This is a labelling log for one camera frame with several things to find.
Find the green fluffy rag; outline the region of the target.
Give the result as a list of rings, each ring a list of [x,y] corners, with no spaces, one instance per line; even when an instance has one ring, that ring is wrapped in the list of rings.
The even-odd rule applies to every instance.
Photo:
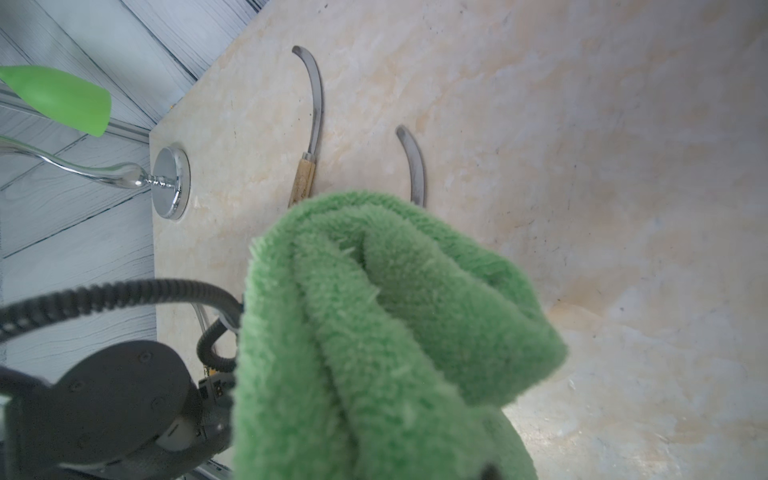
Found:
[[[397,197],[290,208],[251,247],[238,479],[533,479],[504,415],[567,348],[513,263]]]

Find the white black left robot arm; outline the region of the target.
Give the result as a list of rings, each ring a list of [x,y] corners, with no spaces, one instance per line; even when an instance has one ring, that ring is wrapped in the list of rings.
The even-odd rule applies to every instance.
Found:
[[[194,381],[154,341],[109,346],[56,383],[7,367],[1,394],[4,479],[230,479],[235,379]]]

